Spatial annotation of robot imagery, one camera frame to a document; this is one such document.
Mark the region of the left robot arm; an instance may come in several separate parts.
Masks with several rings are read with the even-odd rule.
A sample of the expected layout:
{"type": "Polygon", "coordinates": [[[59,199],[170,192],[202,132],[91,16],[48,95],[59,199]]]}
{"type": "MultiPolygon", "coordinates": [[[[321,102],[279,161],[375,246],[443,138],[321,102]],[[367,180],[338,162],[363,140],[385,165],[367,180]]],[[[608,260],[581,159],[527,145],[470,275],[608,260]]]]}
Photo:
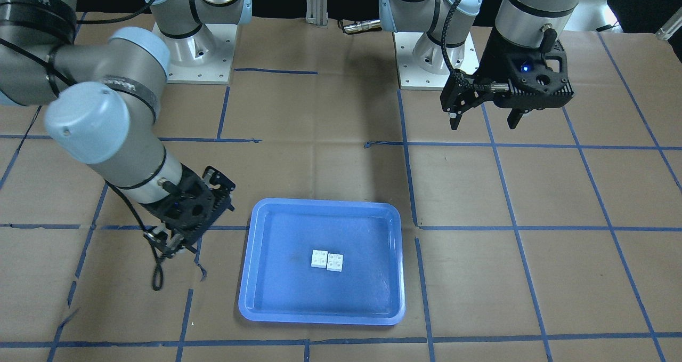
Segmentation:
{"type": "Polygon", "coordinates": [[[567,54],[559,37],[579,0],[501,0],[477,70],[466,73],[452,56],[463,46],[485,0],[378,0],[381,27],[418,32],[428,58],[441,58],[448,75],[440,95],[456,130],[463,114],[485,102],[508,109],[518,126],[532,111],[563,108],[572,100],[567,54]]]}

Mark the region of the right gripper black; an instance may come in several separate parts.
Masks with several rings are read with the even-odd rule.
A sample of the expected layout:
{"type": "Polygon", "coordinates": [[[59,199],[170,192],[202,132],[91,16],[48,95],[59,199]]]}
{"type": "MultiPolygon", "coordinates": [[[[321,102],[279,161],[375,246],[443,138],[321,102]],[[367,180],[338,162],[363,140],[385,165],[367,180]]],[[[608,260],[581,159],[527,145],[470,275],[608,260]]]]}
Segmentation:
{"type": "Polygon", "coordinates": [[[236,184],[211,166],[205,168],[202,177],[183,166],[180,181],[166,181],[163,189],[169,195],[143,204],[164,224],[144,226],[144,238],[156,260],[172,259],[175,253],[185,250],[197,254],[197,242],[205,231],[224,211],[234,211],[231,192],[236,184]]]}

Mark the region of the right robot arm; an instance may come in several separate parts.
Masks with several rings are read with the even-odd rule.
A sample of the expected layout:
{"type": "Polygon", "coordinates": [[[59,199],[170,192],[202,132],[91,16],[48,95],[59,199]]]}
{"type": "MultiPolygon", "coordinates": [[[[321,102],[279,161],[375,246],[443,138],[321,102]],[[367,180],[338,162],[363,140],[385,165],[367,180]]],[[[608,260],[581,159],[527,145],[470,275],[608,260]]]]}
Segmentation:
{"type": "Polygon", "coordinates": [[[2,104],[45,105],[49,136],[161,221],[146,232],[164,258],[190,250],[226,210],[234,183],[197,175],[153,133],[171,65],[218,58],[209,25],[249,22],[253,0],[144,0],[160,35],[118,29],[76,45],[77,0],[2,0],[2,104]]]}

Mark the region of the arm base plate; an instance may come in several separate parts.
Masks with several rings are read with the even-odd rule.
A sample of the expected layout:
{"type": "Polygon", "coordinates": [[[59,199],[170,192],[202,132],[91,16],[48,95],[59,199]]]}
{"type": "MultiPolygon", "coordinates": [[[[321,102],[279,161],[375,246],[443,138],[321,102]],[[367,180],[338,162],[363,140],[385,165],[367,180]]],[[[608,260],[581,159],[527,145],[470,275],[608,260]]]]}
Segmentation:
{"type": "MultiPolygon", "coordinates": [[[[394,33],[395,58],[403,90],[440,91],[450,71],[439,46],[425,33],[394,33]]],[[[461,46],[448,49],[451,65],[472,75],[479,68],[479,59],[471,34],[461,46]]]]}
{"type": "Polygon", "coordinates": [[[231,80],[237,25],[207,24],[194,36],[173,39],[158,25],[152,31],[170,51],[169,84],[228,85],[231,80]]]}

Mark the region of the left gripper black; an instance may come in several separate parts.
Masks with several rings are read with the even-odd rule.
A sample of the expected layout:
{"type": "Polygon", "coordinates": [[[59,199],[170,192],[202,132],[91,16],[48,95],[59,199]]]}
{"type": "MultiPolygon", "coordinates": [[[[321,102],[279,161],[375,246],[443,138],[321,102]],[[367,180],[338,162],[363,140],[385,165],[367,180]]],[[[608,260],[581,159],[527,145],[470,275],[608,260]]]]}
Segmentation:
{"type": "Polygon", "coordinates": [[[457,131],[470,108],[492,101],[511,109],[507,125],[514,130],[525,111],[564,107],[575,95],[567,70],[567,54],[555,29],[541,29],[538,47],[508,41],[493,29],[474,74],[455,70],[440,95],[450,127],[457,131]]]}

